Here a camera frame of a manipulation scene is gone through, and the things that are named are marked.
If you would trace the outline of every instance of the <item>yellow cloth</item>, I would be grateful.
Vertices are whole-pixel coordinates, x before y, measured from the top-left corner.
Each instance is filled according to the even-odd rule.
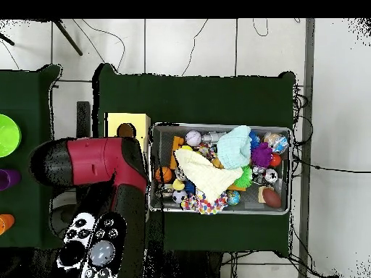
[[[175,151],[175,158],[184,175],[204,192],[210,203],[214,203],[219,195],[243,174],[240,167],[237,169],[217,169],[209,160],[195,151],[180,148]]]

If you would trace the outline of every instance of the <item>yellow block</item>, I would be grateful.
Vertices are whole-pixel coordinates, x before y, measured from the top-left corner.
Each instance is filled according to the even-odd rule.
[[[136,139],[141,144],[142,152],[147,152],[148,129],[151,119],[146,114],[108,113],[108,136],[117,136],[121,124],[132,124],[136,128]]]

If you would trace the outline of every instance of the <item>orange toy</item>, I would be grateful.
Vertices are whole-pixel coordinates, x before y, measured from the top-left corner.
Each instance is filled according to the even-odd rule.
[[[272,160],[270,160],[271,167],[277,167],[281,163],[281,157],[279,154],[272,153]]]
[[[174,141],[172,142],[172,152],[171,152],[171,158],[170,158],[170,168],[176,169],[177,162],[174,157],[174,151],[179,149],[184,144],[184,138],[181,138],[179,136],[174,137]]]
[[[164,183],[168,183],[172,179],[172,172],[169,167],[162,167],[162,176],[164,177]],[[159,168],[156,171],[156,180],[161,182],[161,173]]]
[[[14,217],[11,214],[0,214],[0,235],[6,232],[14,224]]]

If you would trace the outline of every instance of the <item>green cloth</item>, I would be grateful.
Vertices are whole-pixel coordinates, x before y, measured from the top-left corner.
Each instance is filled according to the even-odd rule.
[[[145,113],[152,124],[293,126],[295,77],[291,72],[280,77],[118,75],[111,65],[102,64],[93,81],[99,136],[104,135],[106,112]],[[151,212],[150,222],[158,232],[160,219],[161,213]],[[276,250],[288,255],[289,213],[202,216],[165,212],[164,220],[168,250]]]
[[[49,229],[51,188],[39,185],[28,173],[30,152],[51,139],[49,89],[61,68],[48,65],[37,72],[0,71],[0,113],[20,127],[20,146],[0,158],[0,168],[17,169],[22,180],[0,192],[0,214],[12,214],[15,223],[0,236],[0,247],[54,248],[60,240]]]

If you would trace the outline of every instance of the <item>towel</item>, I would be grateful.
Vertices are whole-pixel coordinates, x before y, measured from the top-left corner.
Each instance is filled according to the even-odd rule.
[[[207,200],[214,203],[242,174],[242,168],[217,169],[205,157],[195,151],[178,149],[175,158],[184,175],[204,192]]]
[[[217,142],[217,157],[226,169],[245,167],[250,163],[251,129],[238,126]]]

